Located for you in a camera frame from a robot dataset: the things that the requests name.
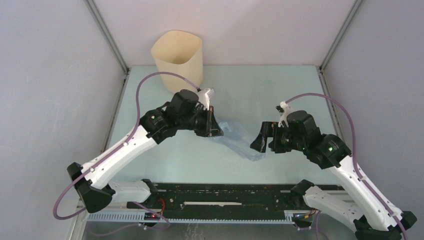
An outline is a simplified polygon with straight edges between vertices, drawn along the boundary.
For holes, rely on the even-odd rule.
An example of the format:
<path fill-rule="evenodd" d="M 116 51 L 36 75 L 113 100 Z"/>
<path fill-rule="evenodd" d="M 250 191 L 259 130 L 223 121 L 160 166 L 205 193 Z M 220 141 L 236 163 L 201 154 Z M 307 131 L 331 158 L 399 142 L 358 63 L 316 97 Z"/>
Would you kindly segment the translucent blue trash bag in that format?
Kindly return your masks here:
<path fill-rule="evenodd" d="M 223 131 L 223 136 L 209 138 L 213 143 L 225 146 L 239 157 L 256 162 L 267 157 L 266 153 L 260 153 L 250 148 L 254 137 L 243 127 L 240 122 L 233 120 L 217 119 L 217 123 Z"/>

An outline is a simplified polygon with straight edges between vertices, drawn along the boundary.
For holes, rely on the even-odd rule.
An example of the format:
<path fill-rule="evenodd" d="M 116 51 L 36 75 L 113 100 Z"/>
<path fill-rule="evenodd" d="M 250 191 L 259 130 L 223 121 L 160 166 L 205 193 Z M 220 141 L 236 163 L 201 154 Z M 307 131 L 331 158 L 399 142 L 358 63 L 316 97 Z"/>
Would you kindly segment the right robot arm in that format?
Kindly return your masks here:
<path fill-rule="evenodd" d="M 291 189 L 291 204 L 297 209 L 315 208 L 351 229 L 358 240 L 400 240 L 417 217 L 401 211 L 385 196 L 376 197 L 375 185 L 354 167 L 351 150 L 334 134 L 323 134 L 312 115 L 304 110 L 285 111 L 280 122 L 264 121 L 250 148 L 260 153 L 267 148 L 276 154 L 300 151 L 322 170 L 333 174 L 353 199 L 347 203 L 302 180 Z"/>

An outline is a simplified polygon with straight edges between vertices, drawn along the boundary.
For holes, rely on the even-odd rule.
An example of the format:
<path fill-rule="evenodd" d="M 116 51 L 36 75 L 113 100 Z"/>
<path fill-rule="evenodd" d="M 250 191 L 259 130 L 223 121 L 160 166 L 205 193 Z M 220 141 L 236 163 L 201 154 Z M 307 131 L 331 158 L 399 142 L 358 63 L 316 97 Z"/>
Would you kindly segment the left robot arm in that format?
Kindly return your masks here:
<path fill-rule="evenodd" d="M 153 208 L 158 194 L 148 179 L 116 182 L 112 178 L 136 157 L 176 135 L 179 130 L 193 131 L 196 136 L 221 137 L 214 107 L 210 99 L 215 91 L 205 88 L 198 92 L 187 89 L 175 93 L 171 101 L 147 111 L 135 127 L 119 142 L 95 159 L 67 167 L 74 189 L 85 209 L 96 213 L 111 203 L 137 202 Z"/>

